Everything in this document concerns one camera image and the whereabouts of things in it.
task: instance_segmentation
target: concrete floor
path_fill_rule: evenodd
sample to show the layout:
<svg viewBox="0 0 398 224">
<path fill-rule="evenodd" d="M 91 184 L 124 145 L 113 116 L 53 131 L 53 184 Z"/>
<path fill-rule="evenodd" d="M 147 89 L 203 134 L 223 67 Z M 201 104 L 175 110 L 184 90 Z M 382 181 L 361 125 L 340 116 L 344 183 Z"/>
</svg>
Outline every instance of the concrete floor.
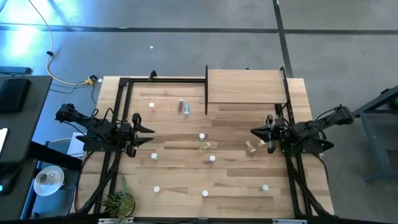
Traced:
<svg viewBox="0 0 398 224">
<path fill-rule="evenodd" d="M 200 27 L 275 29 L 271 0 L 36 0 L 51 25 L 102 27 Z M 286 29 L 398 29 L 397 1 L 279 0 Z M 26 0 L 8 1 L 0 22 L 43 24 Z M 283 65 L 278 34 L 178 34 L 54 32 L 51 71 L 78 82 L 87 76 L 204 75 L 205 65 L 227 69 L 278 69 Z M 1 65 L 25 66 L 45 75 L 47 32 L 25 27 L 0 31 Z M 314 116 L 340 103 L 355 110 L 398 83 L 396 35 L 287 35 L 294 77 L 305 79 Z M 100 86 L 96 86 L 95 96 Z M 70 137 L 73 129 L 54 121 L 62 103 L 90 114 L 90 88 L 71 95 L 50 92 L 34 140 Z M 330 191 L 343 218 L 398 223 L 398 181 L 365 184 L 375 170 L 363 128 L 326 131 L 335 148 L 325 153 Z"/>
</svg>

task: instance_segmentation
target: black desk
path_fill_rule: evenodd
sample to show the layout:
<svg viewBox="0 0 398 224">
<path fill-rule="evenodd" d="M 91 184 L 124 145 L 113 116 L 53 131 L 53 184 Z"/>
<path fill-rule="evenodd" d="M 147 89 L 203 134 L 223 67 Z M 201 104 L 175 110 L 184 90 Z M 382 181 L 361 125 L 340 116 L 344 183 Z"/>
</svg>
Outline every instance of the black desk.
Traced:
<svg viewBox="0 0 398 224">
<path fill-rule="evenodd" d="M 12 77 L 0 77 L 0 86 L 10 78 Z M 36 173 L 38 160 L 73 170 L 79 170 L 81 165 L 79 159 L 31 141 L 52 78 L 50 76 L 14 78 L 26 78 L 30 80 L 31 84 L 20 113 L 0 113 L 0 128 L 9 129 L 1 150 L 0 163 L 21 163 L 13 191 L 0 197 L 0 220 L 20 219 L 32 179 Z"/>
</svg>

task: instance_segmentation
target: green plant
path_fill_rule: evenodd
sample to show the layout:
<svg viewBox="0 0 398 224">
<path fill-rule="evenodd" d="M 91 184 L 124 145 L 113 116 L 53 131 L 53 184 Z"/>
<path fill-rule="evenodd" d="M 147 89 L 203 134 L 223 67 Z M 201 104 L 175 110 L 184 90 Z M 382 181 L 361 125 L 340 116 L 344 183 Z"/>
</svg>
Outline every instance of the green plant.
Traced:
<svg viewBox="0 0 398 224">
<path fill-rule="evenodd" d="M 130 189 L 124 175 L 122 175 L 122 184 L 122 190 L 106 195 L 101 204 L 105 206 L 105 212 L 109 212 L 112 217 L 118 218 L 117 223 L 125 224 L 126 216 L 132 212 L 136 202 L 129 194 Z"/>
</svg>

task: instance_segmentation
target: wooden table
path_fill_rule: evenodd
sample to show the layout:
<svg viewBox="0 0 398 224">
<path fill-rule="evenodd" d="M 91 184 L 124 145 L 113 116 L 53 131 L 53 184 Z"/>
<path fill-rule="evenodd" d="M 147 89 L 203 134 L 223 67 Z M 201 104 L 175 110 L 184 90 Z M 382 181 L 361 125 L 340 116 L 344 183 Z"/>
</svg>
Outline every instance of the wooden table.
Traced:
<svg viewBox="0 0 398 224">
<path fill-rule="evenodd" d="M 212 73 L 215 71 L 209 71 L 209 80 Z M 119 78 L 104 77 L 98 117 L 108 107 L 113 108 Z M 312 119 L 304 80 L 290 78 L 288 83 L 296 122 Z M 135 158 L 125 154 L 121 158 L 116 189 L 121 188 L 121 175 L 125 175 L 137 203 L 132 216 L 293 218 L 284 156 L 279 149 L 268 154 L 267 145 L 258 147 L 259 139 L 249 131 L 262 126 L 268 114 L 275 115 L 274 105 L 209 103 L 205 115 L 204 94 L 201 83 L 134 84 L 128 120 L 133 113 L 140 113 L 142 125 L 156 133 L 140 134 L 154 140 L 137 148 Z M 189 116 L 178 113 L 180 99 L 190 105 Z M 151 102 L 155 103 L 155 112 L 149 108 Z M 203 144 L 199 133 L 205 133 L 206 141 L 211 144 L 204 154 L 198 151 Z M 257 148 L 254 154 L 248 153 L 246 140 Z M 158 161 L 150 158 L 153 152 L 158 154 Z M 216 157 L 214 164 L 208 162 L 211 154 Z M 104 153 L 96 152 L 85 165 L 79 186 L 79 207 L 98 185 L 103 156 Z M 324 208 L 333 213 L 323 164 L 307 154 L 303 155 L 303 163 L 308 187 Z M 266 192 L 260 191 L 264 184 L 269 186 Z M 155 185 L 160 186 L 159 193 L 154 193 Z M 202 197 L 203 190 L 209 192 L 208 197 Z M 298 195 L 304 211 L 301 191 Z"/>
</svg>

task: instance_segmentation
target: wooden board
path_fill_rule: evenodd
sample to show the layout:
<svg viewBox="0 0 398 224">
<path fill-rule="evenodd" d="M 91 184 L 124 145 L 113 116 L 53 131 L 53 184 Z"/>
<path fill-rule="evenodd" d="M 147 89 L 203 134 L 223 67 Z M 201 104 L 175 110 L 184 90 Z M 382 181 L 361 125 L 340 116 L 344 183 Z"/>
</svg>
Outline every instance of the wooden board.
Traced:
<svg viewBox="0 0 398 224">
<path fill-rule="evenodd" d="M 104 78 L 98 117 L 113 107 L 118 82 L 119 77 Z M 296 121 L 312 119 L 303 80 L 289 79 L 289 86 Z M 258 147 L 258 138 L 249 132 L 261 126 L 267 114 L 275 115 L 274 105 L 210 103 L 206 116 L 204 91 L 203 84 L 134 84 L 128 119 L 138 112 L 142 124 L 156 133 L 139 134 L 154 140 L 138 148 L 136 158 L 125 154 L 121 158 L 116 188 L 121 188 L 121 174 L 125 175 L 137 203 L 132 216 L 293 218 L 284 157 L 278 149 L 268 154 L 266 146 Z M 178 113 L 179 99 L 190 104 L 189 116 Z M 150 110 L 150 102 L 155 103 L 155 112 Z M 205 133 L 211 144 L 204 154 L 197 150 L 202 144 L 199 133 Z M 246 140 L 257 148 L 254 154 L 247 152 Z M 153 152 L 158 153 L 158 161 L 150 158 Z M 210 154 L 216 156 L 214 164 L 208 162 Z M 80 180 L 79 207 L 98 185 L 103 155 L 96 152 L 86 163 Z M 333 213 L 322 163 L 312 155 L 303 155 L 303 163 L 310 190 Z M 260 191 L 263 184 L 269 185 L 269 191 Z M 153 191 L 155 185 L 160 186 L 157 194 Z M 207 198 L 201 196 L 203 190 L 209 191 Z"/>
<path fill-rule="evenodd" d="M 279 70 L 209 70 L 210 103 L 285 103 Z"/>
</svg>

